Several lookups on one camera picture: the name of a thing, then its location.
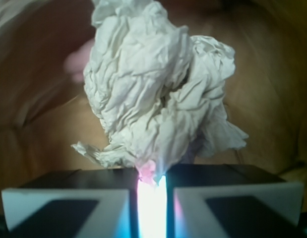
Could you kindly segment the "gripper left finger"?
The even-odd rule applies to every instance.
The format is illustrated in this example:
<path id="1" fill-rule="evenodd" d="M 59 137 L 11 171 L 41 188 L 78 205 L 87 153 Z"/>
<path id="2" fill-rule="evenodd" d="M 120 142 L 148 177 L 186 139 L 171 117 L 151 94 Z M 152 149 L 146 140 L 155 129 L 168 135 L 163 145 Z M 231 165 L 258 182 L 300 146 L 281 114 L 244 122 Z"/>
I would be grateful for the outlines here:
<path id="1" fill-rule="evenodd" d="M 45 174 L 1 193 L 11 238 L 137 238 L 135 169 Z"/>

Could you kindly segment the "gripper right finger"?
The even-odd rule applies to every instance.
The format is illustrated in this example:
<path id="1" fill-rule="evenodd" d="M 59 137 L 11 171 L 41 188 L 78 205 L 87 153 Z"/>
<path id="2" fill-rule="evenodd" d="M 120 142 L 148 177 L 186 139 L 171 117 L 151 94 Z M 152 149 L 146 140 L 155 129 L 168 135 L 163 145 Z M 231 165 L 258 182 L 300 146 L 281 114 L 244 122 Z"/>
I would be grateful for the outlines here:
<path id="1" fill-rule="evenodd" d="M 173 166 L 166 174 L 169 238 L 302 238 L 304 186 L 252 165 Z"/>

